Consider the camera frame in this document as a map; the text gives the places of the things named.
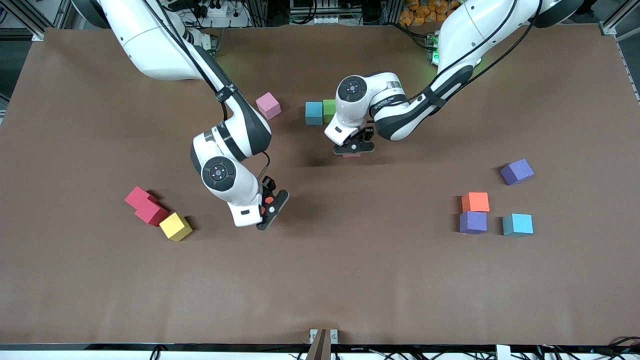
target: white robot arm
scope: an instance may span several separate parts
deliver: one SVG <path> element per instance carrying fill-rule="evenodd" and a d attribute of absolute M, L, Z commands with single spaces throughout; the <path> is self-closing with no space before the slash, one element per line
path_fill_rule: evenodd
<path fill-rule="evenodd" d="M 391 141 L 406 138 L 428 116 L 471 79 L 478 59 L 530 20 L 546 28 L 569 17 L 580 0 L 469 0 L 442 24 L 438 39 L 440 63 L 436 78 L 413 102 L 391 72 L 349 76 L 335 94 L 336 114 L 325 135 L 336 145 L 335 154 L 370 152 L 373 128 Z"/>
<path fill-rule="evenodd" d="M 287 202 L 275 195 L 275 182 L 258 179 L 240 162 L 264 152 L 271 130 L 247 102 L 214 58 L 199 46 L 178 15 L 166 13 L 157 0 L 101 0 L 104 14 L 133 64 L 160 80 L 202 79 L 233 115 L 196 136 L 191 161 L 204 185 L 227 202 L 236 226 L 255 224 L 265 230 Z"/>

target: orange cube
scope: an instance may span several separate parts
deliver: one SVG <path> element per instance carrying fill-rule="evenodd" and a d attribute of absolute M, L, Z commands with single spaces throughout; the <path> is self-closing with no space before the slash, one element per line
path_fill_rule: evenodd
<path fill-rule="evenodd" d="M 487 193 L 468 193 L 462 197 L 462 212 L 489 212 L 489 195 Z"/>

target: blue cube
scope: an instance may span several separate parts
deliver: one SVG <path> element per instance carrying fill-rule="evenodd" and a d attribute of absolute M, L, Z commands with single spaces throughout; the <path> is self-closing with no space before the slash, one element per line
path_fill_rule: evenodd
<path fill-rule="evenodd" d="M 460 215 L 460 232 L 465 234 L 482 234 L 486 232 L 486 213 L 465 211 Z"/>
<path fill-rule="evenodd" d="M 322 126 L 322 101 L 307 101 L 305 105 L 305 119 L 307 125 Z"/>
<path fill-rule="evenodd" d="M 511 214 L 502 219 L 504 236 L 530 236 L 533 235 L 533 219 L 528 214 Z"/>
<path fill-rule="evenodd" d="M 507 182 L 507 185 L 519 184 L 533 176 L 533 170 L 531 170 L 529 163 L 525 159 L 520 159 L 505 166 L 500 170 L 500 173 Z"/>

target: foam cube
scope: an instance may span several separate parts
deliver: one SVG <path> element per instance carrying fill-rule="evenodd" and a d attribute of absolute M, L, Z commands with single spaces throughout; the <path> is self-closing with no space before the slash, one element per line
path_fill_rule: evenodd
<path fill-rule="evenodd" d="M 126 203 L 131 205 L 134 209 L 137 209 L 144 200 L 149 200 L 154 204 L 158 202 L 155 197 L 151 196 L 145 190 L 142 190 L 139 186 L 133 188 L 133 190 L 124 199 L 124 201 L 126 201 Z"/>
<path fill-rule="evenodd" d="M 487 230 L 486 213 L 466 211 L 460 215 L 460 232 L 465 234 L 482 234 Z"/>
<path fill-rule="evenodd" d="M 193 231 L 187 220 L 178 215 L 178 213 L 173 213 L 160 222 L 160 228 L 167 238 L 176 242 L 184 239 L 185 236 Z"/>
<path fill-rule="evenodd" d="M 533 170 L 525 159 L 520 159 L 500 170 L 507 185 L 519 184 L 533 176 Z"/>
<path fill-rule="evenodd" d="M 151 200 L 143 200 L 135 214 L 149 225 L 160 226 L 160 222 L 166 219 L 169 212 Z"/>
<path fill-rule="evenodd" d="M 305 105 L 307 125 L 322 126 L 322 116 L 322 103 L 319 101 L 307 101 Z"/>
<path fill-rule="evenodd" d="M 273 119 L 273 117 L 281 112 L 280 103 L 270 92 L 260 96 L 255 103 L 258 105 L 258 110 L 262 116 L 267 120 Z"/>
<path fill-rule="evenodd" d="M 462 197 L 462 212 L 489 212 L 489 195 L 487 193 L 467 193 Z"/>
<path fill-rule="evenodd" d="M 322 115 L 325 124 L 329 124 L 335 114 L 335 99 L 322 100 Z"/>
<path fill-rule="evenodd" d="M 511 214 L 502 219 L 504 236 L 524 237 L 533 235 L 533 218 L 528 214 Z"/>

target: green cube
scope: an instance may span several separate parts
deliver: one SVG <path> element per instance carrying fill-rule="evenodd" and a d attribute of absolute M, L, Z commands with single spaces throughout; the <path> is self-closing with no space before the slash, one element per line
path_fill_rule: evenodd
<path fill-rule="evenodd" d="M 335 114 L 335 99 L 322 100 L 322 114 L 325 124 L 329 124 Z"/>

